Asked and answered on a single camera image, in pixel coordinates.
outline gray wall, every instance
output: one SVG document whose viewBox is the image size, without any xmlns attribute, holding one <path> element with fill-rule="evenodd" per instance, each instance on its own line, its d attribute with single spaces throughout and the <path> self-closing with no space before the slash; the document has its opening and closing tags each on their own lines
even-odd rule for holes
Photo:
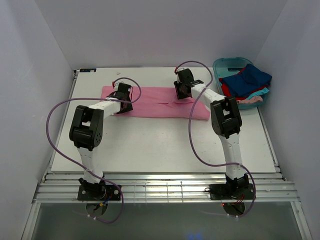
<svg viewBox="0 0 320 240">
<path fill-rule="evenodd" d="M 254 63 L 273 76 L 263 117 L 314 239 L 320 239 L 319 59 L 320 2 L 289 0 Z"/>
<path fill-rule="evenodd" d="M 0 3 L 0 239 L 18 240 L 52 152 L 47 114 L 68 97 L 73 72 L 34 0 Z"/>
<path fill-rule="evenodd" d="M 287 0 L 35 0 L 75 70 L 254 60 Z"/>
</svg>

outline teal cloth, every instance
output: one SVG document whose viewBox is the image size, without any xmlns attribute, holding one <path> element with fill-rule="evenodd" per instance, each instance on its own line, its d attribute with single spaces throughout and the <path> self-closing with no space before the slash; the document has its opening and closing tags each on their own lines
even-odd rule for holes
<svg viewBox="0 0 320 240">
<path fill-rule="evenodd" d="M 261 95 L 264 95 L 268 92 L 269 92 L 269 89 L 265 87 L 259 91 L 255 91 L 255 92 L 251 93 L 246 99 L 252 99 L 254 96 L 261 96 Z"/>
</svg>

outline pink cloth in basket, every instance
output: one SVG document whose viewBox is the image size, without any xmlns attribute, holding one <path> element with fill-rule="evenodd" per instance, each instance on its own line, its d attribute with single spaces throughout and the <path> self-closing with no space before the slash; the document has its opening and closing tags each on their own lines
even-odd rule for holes
<svg viewBox="0 0 320 240">
<path fill-rule="evenodd" d="M 101 98 L 106 98 L 114 91 L 112 86 L 104 86 L 102 88 Z M 176 89 L 174 87 L 154 87 L 142 86 L 140 99 L 133 103 L 133 110 L 115 116 L 127 116 L 138 118 L 189 118 L 194 98 L 188 97 L 177 99 Z M 139 95 L 137 86 L 133 87 L 132 100 Z M 196 104 L 192 118 L 199 120 L 208 120 L 210 112 L 205 105 L 198 101 Z"/>
</svg>

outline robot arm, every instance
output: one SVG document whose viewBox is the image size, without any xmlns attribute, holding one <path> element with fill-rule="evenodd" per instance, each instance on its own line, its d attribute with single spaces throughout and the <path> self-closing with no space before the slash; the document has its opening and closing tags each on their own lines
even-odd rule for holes
<svg viewBox="0 0 320 240">
<path fill-rule="evenodd" d="M 194 80 L 190 69 L 178 69 L 174 82 L 178 99 L 197 98 L 206 88 L 201 80 Z M 222 143 L 226 163 L 242 164 L 239 134 L 242 125 L 237 101 L 234 97 L 225 97 L 206 88 L 200 99 L 211 110 L 211 124 Z M 226 183 L 232 192 L 249 185 L 245 170 L 239 165 L 226 166 Z"/>
<path fill-rule="evenodd" d="M 97 147 L 103 138 L 104 119 L 113 114 L 121 114 L 133 110 L 130 103 L 111 101 L 112 99 L 130 102 L 131 86 L 119 83 L 114 87 L 114 92 L 108 96 L 108 101 L 101 101 L 94 105 L 76 107 L 69 138 L 80 153 L 82 164 L 92 173 L 103 178 L 104 174 L 99 166 Z M 84 177 L 79 179 L 84 192 L 89 192 L 94 199 L 105 195 L 104 181 L 84 171 Z"/>
</svg>

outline white tabletop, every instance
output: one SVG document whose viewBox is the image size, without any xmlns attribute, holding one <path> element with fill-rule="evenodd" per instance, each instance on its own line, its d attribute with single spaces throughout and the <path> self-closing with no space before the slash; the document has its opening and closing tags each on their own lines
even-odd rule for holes
<svg viewBox="0 0 320 240">
<path fill-rule="evenodd" d="M 190 68 L 195 79 L 210 80 L 206 69 Z M 97 68 L 96 72 L 80 72 L 72 93 L 73 98 L 99 98 L 102 87 L 110 86 L 119 77 L 129 77 L 146 87 L 174 87 L 174 67 Z M 216 83 L 211 88 L 217 91 Z M 78 105 L 95 101 L 72 101 L 69 105 L 57 147 L 69 157 L 81 162 L 80 155 L 69 140 L 71 122 Z M 263 125 L 256 108 L 240 111 L 242 127 L 240 150 L 243 165 L 253 173 L 274 173 L 274 162 Z M 208 163 L 225 162 L 218 136 L 211 120 L 191 123 L 195 149 Z M 109 173 L 218 173 L 225 167 L 209 167 L 194 156 L 188 138 L 188 119 L 138 118 L 110 116 L 104 120 L 103 139 L 97 157 L 104 172 Z M 53 172 L 79 172 L 82 169 L 55 154 Z"/>
</svg>

